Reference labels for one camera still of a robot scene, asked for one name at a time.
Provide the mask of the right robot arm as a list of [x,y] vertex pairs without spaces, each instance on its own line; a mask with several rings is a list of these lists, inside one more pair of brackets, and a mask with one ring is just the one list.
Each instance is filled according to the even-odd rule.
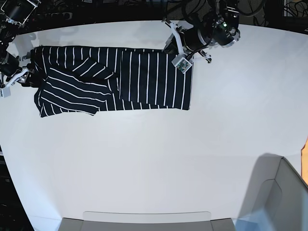
[[7,51],[9,44],[26,25],[39,0],[7,0],[0,8],[0,89],[18,82],[23,87],[38,88],[41,84],[33,61],[34,51],[14,57]]

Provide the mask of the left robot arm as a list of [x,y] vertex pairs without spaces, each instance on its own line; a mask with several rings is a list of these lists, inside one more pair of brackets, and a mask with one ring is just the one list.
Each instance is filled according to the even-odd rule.
[[191,62],[198,53],[211,63],[212,58],[205,49],[217,46],[227,48],[240,39],[239,12],[223,0],[206,0],[205,3],[209,4],[210,9],[200,17],[197,11],[186,11],[188,3],[188,0],[183,0],[179,6],[183,19],[192,25],[192,28],[184,28],[179,23],[172,26],[171,21],[164,18],[163,22],[173,30],[163,51],[167,54],[182,52]]

